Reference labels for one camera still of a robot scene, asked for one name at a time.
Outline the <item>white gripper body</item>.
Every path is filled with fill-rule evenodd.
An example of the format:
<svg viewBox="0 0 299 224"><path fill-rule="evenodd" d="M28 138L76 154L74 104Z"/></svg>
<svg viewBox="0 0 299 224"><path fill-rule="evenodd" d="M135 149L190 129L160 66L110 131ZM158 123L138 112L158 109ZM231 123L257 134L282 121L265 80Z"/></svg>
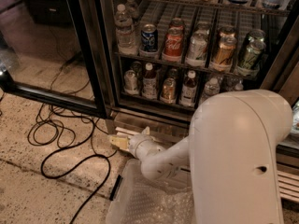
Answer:
<svg viewBox="0 0 299 224"><path fill-rule="evenodd" d="M155 155L158 152L165 151L165 148L156 143L149 135L139 133L135 134L128 145L130 153L139 160L144 160L148 155Z"/></svg>

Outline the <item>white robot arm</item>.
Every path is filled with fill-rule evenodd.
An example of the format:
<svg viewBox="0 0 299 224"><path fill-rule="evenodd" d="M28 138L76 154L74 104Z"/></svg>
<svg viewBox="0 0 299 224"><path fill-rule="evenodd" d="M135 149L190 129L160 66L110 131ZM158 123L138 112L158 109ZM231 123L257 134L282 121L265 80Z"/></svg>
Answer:
<svg viewBox="0 0 299 224"><path fill-rule="evenodd" d="M138 133L106 224L284 224L276 149L292 109L266 90L215 95L169 149Z"/></svg>

